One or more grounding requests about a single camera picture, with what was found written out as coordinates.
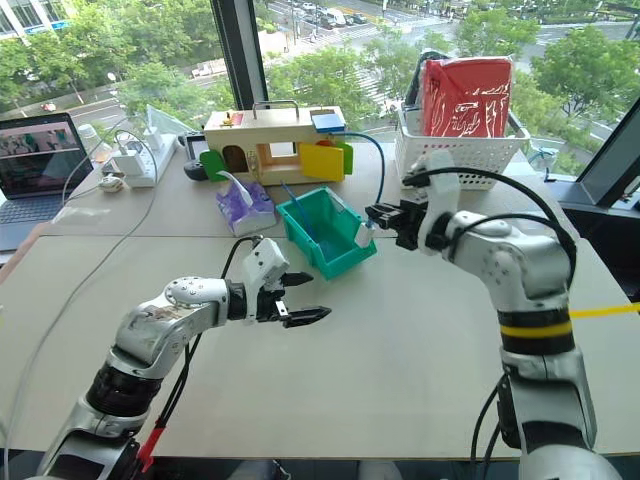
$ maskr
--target glass window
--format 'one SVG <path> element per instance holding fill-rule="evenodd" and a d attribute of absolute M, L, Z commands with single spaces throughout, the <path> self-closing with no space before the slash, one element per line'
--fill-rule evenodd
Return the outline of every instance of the glass window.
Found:
<path fill-rule="evenodd" d="M 640 8 L 594 18 L 582 0 L 382 4 L 254 0 L 269 97 L 337 104 L 352 128 L 392 141 L 423 49 L 510 55 L 511 109 L 532 134 L 532 165 L 578 175 L 640 96 Z"/>
<path fill-rule="evenodd" d="M 234 108 L 209 0 L 77 1 L 66 14 L 59 0 L 41 3 L 55 30 L 0 41 L 12 69 L 0 76 L 0 118 L 70 110 L 76 126 L 104 133 L 123 119 L 139 126 L 149 104 L 200 129 Z"/>
<path fill-rule="evenodd" d="M 9 19 L 7 18 L 7 15 L 0 10 L 0 34 L 7 34 L 7 33 L 13 33 L 13 27 L 11 26 L 11 24 L 9 23 Z"/>
<path fill-rule="evenodd" d="M 58 22 L 65 18 L 65 10 L 58 0 L 40 0 L 40 3 L 47 12 L 50 22 Z"/>
<path fill-rule="evenodd" d="M 9 5 L 23 27 L 34 27 L 42 24 L 29 0 L 9 0 Z"/>

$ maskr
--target red package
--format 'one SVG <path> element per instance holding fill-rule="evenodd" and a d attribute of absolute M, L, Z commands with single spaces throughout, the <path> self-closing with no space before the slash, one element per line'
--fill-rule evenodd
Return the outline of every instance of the red package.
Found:
<path fill-rule="evenodd" d="M 428 60 L 423 131 L 428 137 L 503 137 L 512 63 L 506 57 Z"/>

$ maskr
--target white basket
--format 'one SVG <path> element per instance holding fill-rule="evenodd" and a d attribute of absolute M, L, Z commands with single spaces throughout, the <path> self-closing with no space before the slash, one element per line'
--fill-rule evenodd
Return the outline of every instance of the white basket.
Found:
<path fill-rule="evenodd" d="M 516 152 L 529 141 L 529 132 L 518 125 L 515 137 L 425 137 L 421 135 L 420 110 L 398 110 L 400 122 L 396 136 L 396 165 L 400 179 L 422 154 L 438 148 L 446 148 L 458 167 L 472 167 L 502 173 Z M 478 175 L 459 174 L 463 190 L 489 190 L 495 180 Z"/>

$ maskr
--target blue block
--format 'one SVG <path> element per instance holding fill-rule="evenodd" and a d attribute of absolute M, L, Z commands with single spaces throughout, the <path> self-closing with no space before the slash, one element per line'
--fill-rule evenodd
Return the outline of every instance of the blue block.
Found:
<path fill-rule="evenodd" d="M 312 115 L 311 120 L 318 133 L 344 132 L 345 124 L 337 113 Z"/>

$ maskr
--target laptop screen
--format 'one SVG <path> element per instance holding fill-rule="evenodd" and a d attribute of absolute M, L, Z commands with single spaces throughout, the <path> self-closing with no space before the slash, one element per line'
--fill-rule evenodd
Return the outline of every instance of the laptop screen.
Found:
<path fill-rule="evenodd" d="M 0 188 L 8 199 L 61 193 L 85 155 L 66 113 L 0 122 Z M 84 162 L 67 191 L 91 170 L 91 162 Z"/>

